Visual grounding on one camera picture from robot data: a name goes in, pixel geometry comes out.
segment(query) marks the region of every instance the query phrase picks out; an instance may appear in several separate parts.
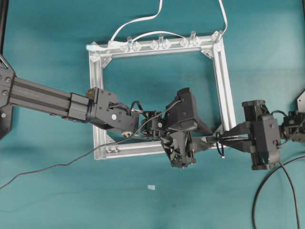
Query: clear plastic peg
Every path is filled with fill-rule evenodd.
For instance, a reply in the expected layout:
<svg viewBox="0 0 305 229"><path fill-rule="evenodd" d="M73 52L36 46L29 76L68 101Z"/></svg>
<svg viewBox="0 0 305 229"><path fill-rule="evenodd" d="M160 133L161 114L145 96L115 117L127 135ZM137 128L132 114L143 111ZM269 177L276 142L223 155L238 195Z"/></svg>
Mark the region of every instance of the clear plastic peg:
<svg viewBox="0 0 305 229"><path fill-rule="evenodd" d="M194 44L196 40L196 31L191 31L190 44Z"/></svg>
<svg viewBox="0 0 305 229"><path fill-rule="evenodd" d="M129 50L132 50L133 42L132 42L131 36L127 37L127 45L128 45Z"/></svg>
<svg viewBox="0 0 305 229"><path fill-rule="evenodd" d="M162 47L163 46L163 42L164 42L164 36L163 34L159 35L159 46Z"/></svg>

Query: wire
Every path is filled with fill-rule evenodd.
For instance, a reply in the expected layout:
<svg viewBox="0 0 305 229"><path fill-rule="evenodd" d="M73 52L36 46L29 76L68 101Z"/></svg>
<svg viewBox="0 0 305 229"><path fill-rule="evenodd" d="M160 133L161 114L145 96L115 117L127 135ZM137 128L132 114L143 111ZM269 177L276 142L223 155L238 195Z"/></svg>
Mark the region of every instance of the wire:
<svg viewBox="0 0 305 229"><path fill-rule="evenodd" d="M220 142L220 136L221 136L221 135L220 135L220 132L218 131L218 132L216 133L216 139L217 139L216 147L217 147L217 151L218 151L220 157L221 157L221 158L224 158L224 146L223 146L222 142Z"/></svg>
<svg viewBox="0 0 305 229"><path fill-rule="evenodd" d="M285 145L288 141L290 141L299 131L300 127L304 124L305 119L303 121L301 121L300 125L297 126L296 130L293 132L292 135L289 136L289 138L287 138L283 143L277 145L277 146L283 146Z"/></svg>
<svg viewBox="0 0 305 229"><path fill-rule="evenodd" d="M282 169L284 170L284 172L285 172L285 174L286 174L286 176L289 180L289 183L290 183L293 195L294 195L296 223L297 223L297 228L300 229L301 228L301 226L300 226L300 216L299 216L299 210L298 210L298 206L297 206L297 198L296 198L295 187L292 183L291 177L289 176L289 174L288 174L286 168L284 167L284 165L282 164L282 162L279 162L279 164L281 165Z"/></svg>
<svg viewBox="0 0 305 229"><path fill-rule="evenodd" d="M17 177L19 177L19 176L27 175L27 174L33 174L33 173L39 173L39 172L43 172L43 171L46 171L46 170L48 170L48 169L50 169L50 168L55 168L55 167L66 167L66 166L69 166L69 165L73 164L74 162L76 162L76 161L78 161L78 160L80 160L80 159L82 159L82 158L84 158L84 157L90 155L90 154L93 153L95 150L97 150L97 149L99 149L99 148L101 148L101 147L103 147L103 146L110 146L110 145L119 144L119 143L123 143L123 142L125 142L125 141L128 141L128 140L131 139L134 135L136 135L136 133L139 132L139 130L141 130L141 128L142 128L143 126L145 126L146 123L148 123L148 122L150 122L151 120L153 120L154 118L159 117L159 116L161 116L162 114L168 112L168 111L171 110L177 103L180 103L180 102L181 102L180 100L176 101L175 103L173 103L173 104L172 104L169 108L167 108L166 110L160 112L159 114L157 114L157 115L151 117L150 119L148 119L147 121L145 121L145 122L144 122L144 123L143 123L143 124L142 124L142 125L132 134L132 135L130 135L130 136L129 136L128 138L126 138L126 139L123 139L122 141L113 142L113 143L107 143L107 144L103 144L103 145L97 146L97 147L95 147L94 149L90 150L88 153L85 153L85 154L83 154L83 155L81 155L81 156L75 158L74 160L72 160L72 161L70 161L70 162L68 162L68 163L66 163L66 164L57 164L57 165L52 165L52 166L49 166L49 167L46 167L46 168L42 168L42 169L38 169L38 170L33 170L33 171L29 171L29 172L18 173L18 174L15 175L9 182L7 182L6 184L0 186L0 190L3 189L4 187L6 187L7 185L9 185L10 183L12 183L12 182L13 182Z"/></svg>
<svg viewBox="0 0 305 229"><path fill-rule="evenodd" d="M130 109L133 109L133 107L134 107L136 104L137 104L137 106L138 106L139 110L142 112L142 115L143 115L145 118L148 118L148 117L147 117L147 115L146 115L146 113L145 113L145 112L143 112L143 111L144 111L144 109L143 109L143 107L142 107L142 105L141 105L141 102L140 102L140 101L138 101L138 100L133 101L133 103L132 103L132 105L131 105Z"/></svg>
<svg viewBox="0 0 305 229"><path fill-rule="evenodd" d="M134 23L134 22L137 22L137 21L146 21L146 20L151 20L151 19L154 19L156 18L159 13L161 12L161 9L162 9L162 4L163 4L163 0L160 0L159 1L159 9L158 9L158 12L153 15L153 16L148 16L148 17L142 17L142 18L137 18L137 19L134 19L134 20L131 20L123 25L121 25L113 34L113 36L111 37L110 41L114 41L115 37L118 35L118 33L121 31L121 29L123 29L126 25L130 24L130 23Z"/></svg>
<svg viewBox="0 0 305 229"><path fill-rule="evenodd" d="M225 13L223 0L219 0L219 5L220 5L221 12L222 12L222 14L223 14L225 27L224 27L224 31L221 31L221 32L219 33L218 38L217 38L217 41L220 41L220 39L224 36L225 32L226 32L227 29L228 29L228 19L227 19L227 15L226 15L226 13Z"/></svg>
<svg viewBox="0 0 305 229"><path fill-rule="evenodd" d="M185 38L177 33L174 33L174 32L168 32L168 31L152 31L152 32L146 32L146 33L143 33L137 37L135 37L132 41L135 42L136 40L142 38L142 37L147 37L147 36L150 36L150 35L154 35L154 34L169 34L169 35L174 35L174 36L177 36L177 37L181 37L181 38Z"/></svg>
<svg viewBox="0 0 305 229"><path fill-rule="evenodd" d="M294 159L292 159L292 160L290 160L290 161L287 161L287 162L284 163L284 166L286 166L286 165L288 165L288 164L290 164L290 163L292 163L292 162L301 160L301 159L305 159L305 156L300 156L300 157L294 158ZM276 171L278 171L280 168L283 168L283 167L280 166L280 167L276 168L275 170L273 170L271 173L269 173L269 174L262 180L261 184L259 185L259 187L258 187L258 189L257 189L257 191L256 191L256 193L255 193L254 200L253 200L253 205L252 205L252 225L253 225L253 228L254 228L254 229L257 229L257 227L256 227L256 222L255 222L255 210L256 210L256 204L257 204L257 200L258 200L259 194L260 194L262 188L264 187L264 185L266 184L267 180L268 180Z"/></svg>
<svg viewBox="0 0 305 229"><path fill-rule="evenodd" d="M280 113L280 114L284 115L285 117L288 117L288 115L286 115L286 113L284 111L275 110L275 111L271 112L271 115L273 115L274 113Z"/></svg>

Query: black cable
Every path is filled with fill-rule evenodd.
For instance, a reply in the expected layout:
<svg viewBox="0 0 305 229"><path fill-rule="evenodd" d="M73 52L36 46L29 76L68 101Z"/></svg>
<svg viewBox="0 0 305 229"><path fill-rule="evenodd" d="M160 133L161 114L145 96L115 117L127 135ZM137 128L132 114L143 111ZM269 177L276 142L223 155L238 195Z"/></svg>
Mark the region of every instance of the black cable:
<svg viewBox="0 0 305 229"><path fill-rule="evenodd" d="M292 193L294 195L296 223L297 223L297 228L300 229L301 228L301 226L300 226L300 216L299 216L299 210L298 210L298 206L297 206L295 186L293 185L291 177L289 176L289 174L288 174L286 168L284 167L284 165L282 164L282 162L279 162L279 164L282 167L282 169L284 170L284 172L285 172L285 174L286 174L286 176L289 180L289 183L290 183L290 186L291 186L291 189L292 189Z"/></svg>
<svg viewBox="0 0 305 229"><path fill-rule="evenodd" d="M221 137L221 135L220 135L220 132L218 131L218 132L216 133L216 139L217 139L216 148L217 148L217 151L218 151L220 157L221 157L221 158L224 158L224 146L223 146L223 144L220 142L220 137Z"/></svg>
<svg viewBox="0 0 305 229"><path fill-rule="evenodd" d="M303 14L305 16L305 0L303 0L302 2L303 2Z"/></svg>
<svg viewBox="0 0 305 229"><path fill-rule="evenodd" d="M304 122L305 122L305 119L304 119L303 121L301 121L300 125L297 126L297 128L296 128L296 130L293 132L293 134L290 135L289 138L287 138L283 143L279 144L278 146L283 146L283 145L285 145L288 141L290 141L291 138L293 138L293 137L298 133L300 127L304 124Z"/></svg>
<svg viewBox="0 0 305 229"><path fill-rule="evenodd" d="M141 111L143 112L142 115L143 115L145 118L148 118L147 115L145 114L144 110L143 110L143 107L142 107L140 101L138 101L138 100L133 101L133 103L132 103L130 109L133 109L133 107L134 107L136 104L137 104L139 110L141 110Z"/></svg>
<svg viewBox="0 0 305 229"><path fill-rule="evenodd" d="M284 163L284 166L285 166L285 165L288 165L288 164L290 164L290 163L292 163L292 162L301 160L301 159L305 159L305 156L300 156L300 157L294 158L294 159L292 159L292 160L290 160L290 161L287 161L287 162ZM253 228L254 228L254 229L257 228L257 227L256 227L256 222L255 222L255 209L256 209L256 204L257 204L257 200L258 200L259 194L260 194L262 188L264 187L264 185L266 184L267 180L268 180L276 171L278 171L280 168L282 168L282 167L280 166L280 167L274 169L271 173L269 173L269 174L262 180L261 184L259 185L259 187L258 187L258 189L257 189L257 191L256 191L256 193L255 193L254 200L253 200L253 205L252 205L252 225L253 225Z"/></svg>
<svg viewBox="0 0 305 229"><path fill-rule="evenodd" d="M274 113L280 113L282 115L284 115L285 117L287 117L288 115L286 115L286 113L284 111L280 111L280 110L275 110L271 112L271 115L273 115Z"/></svg>
<svg viewBox="0 0 305 229"><path fill-rule="evenodd" d="M27 174L33 174L33 173L39 173L39 172L43 172L43 171L46 171L50 168L55 168L55 167L66 167L66 166L69 166L71 164L73 164L74 162L82 159L83 157L86 157L88 156L89 154L93 153L95 150L103 147L103 146L110 146L110 145L114 145L114 144L118 144L118 143L123 143L129 139L131 139L137 132L139 132L139 130L146 124L148 123L149 121L153 120L154 118L158 117L158 116L161 116L162 114L168 112L169 110L171 110L177 103L180 103L181 101L176 101L175 103L173 103L169 108L167 108L166 110L160 112L159 114L151 117L150 119L148 119L147 121L145 121L132 135L130 135L130 137L126 138L126 139L123 139L122 141L119 141L119 142L113 142L113 143L107 143L107 144L103 144L103 145L100 145L100 146L97 146L95 147L94 149L90 150L88 153L86 154L83 154L79 157L77 157L76 159L70 161L69 163L67 164L57 164L57 165L52 165L52 166L49 166L49 167L46 167L46 168L42 168L42 169L38 169L38 170L33 170L33 171L29 171L29 172L23 172L23 173L18 173L17 175L15 175L9 182L7 182L6 184L0 186L0 189L3 189L4 187L6 187L7 185L9 185L11 182L13 182L17 177L19 176L22 176L22 175L27 175Z"/></svg>

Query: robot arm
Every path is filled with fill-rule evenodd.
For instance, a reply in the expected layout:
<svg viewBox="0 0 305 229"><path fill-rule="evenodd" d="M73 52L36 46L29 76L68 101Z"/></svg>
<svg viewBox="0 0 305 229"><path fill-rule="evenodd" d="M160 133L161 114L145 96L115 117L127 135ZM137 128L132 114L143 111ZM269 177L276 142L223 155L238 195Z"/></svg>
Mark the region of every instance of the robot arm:
<svg viewBox="0 0 305 229"><path fill-rule="evenodd" d="M277 119L269 113L264 100L243 102L242 106L246 121L224 132L216 141L224 146L250 153L252 170L274 168L280 162L281 139L285 139L286 142L305 141L304 113L289 112L279 126ZM248 138L235 140L238 135L248 135Z"/></svg>
<svg viewBox="0 0 305 229"><path fill-rule="evenodd" d="M66 93L16 77L15 72L0 55L4 67L0 67L0 110L5 114L0 124L1 138L10 131L13 106L26 107L73 122L92 123L125 137L135 133L142 114L145 119L156 116L158 111L139 111L120 103L117 96L100 88L91 88L86 96ZM175 106L147 122L141 132L145 139L161 140L173 167L185 168L196 162L194 154L209 147L193 140L191 132L211 134L209 127L199 118L195 96L189 88L178 91L166 108Z"/></svg>

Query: teal table surface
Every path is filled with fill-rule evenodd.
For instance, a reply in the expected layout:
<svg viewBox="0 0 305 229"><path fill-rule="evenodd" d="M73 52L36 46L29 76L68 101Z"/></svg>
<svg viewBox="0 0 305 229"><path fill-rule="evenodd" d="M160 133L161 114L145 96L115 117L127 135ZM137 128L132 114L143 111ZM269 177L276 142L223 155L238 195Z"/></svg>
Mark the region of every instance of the teal table surface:
<svg viewBox="0 0 305 229"><path fill-rule="evenodd" d="M4 56L16 74L62 91L90 87L92 41L107 42L116 28L157 11L158 0L11 0ZM237 122L242 101L265 99L269 110L296 109L305 89L305 21L301 0L225 0L224 36ZM119 41L146 31L210 34L224 27L218 0L165 0L151 21L126 26ZM200 53L112 61L105 87L124 103L141 100L162 110L176 91L190 87L199 114L220 123L214 70ZM277 114L279 122L282 117ZM0 183L16 173L66 163L92 149L92 126L15 108L12 131L0 143ZM289 143L283 161L304 154ZM268 171L252 171L247 153L200 152L197 164L171 168L166 155L95 161L23 176L0 190L2 229L250 229L255 191ZM305 226L305 162L287 166ZM156 190L148 190L155 185ZM296 228L293 196L282 171L264 187L257 204L258 228Z"/></svg>

